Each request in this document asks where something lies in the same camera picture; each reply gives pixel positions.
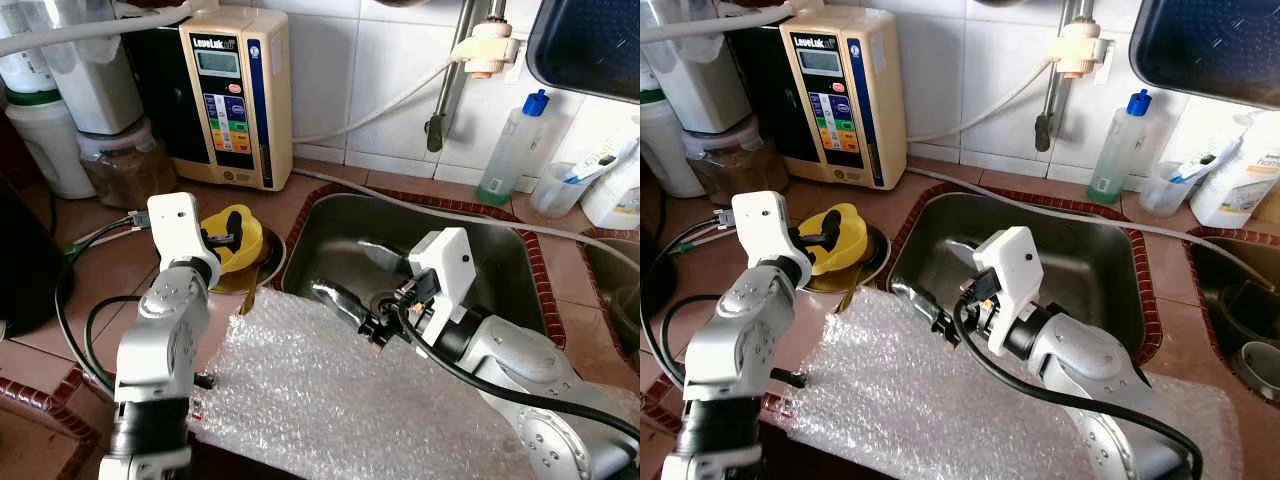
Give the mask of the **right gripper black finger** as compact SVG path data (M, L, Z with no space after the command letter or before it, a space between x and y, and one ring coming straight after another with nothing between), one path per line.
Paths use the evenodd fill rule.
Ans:
M913 282L891 282L890 289L904 297L920 315L931 323L931 330L934 333L955 333L954 320L947 312L940 306L934 296L914 284Z
M312 300L333 311L356 332L375 332L384 326L381 319L366 308L358 296L329 280L312 280Z

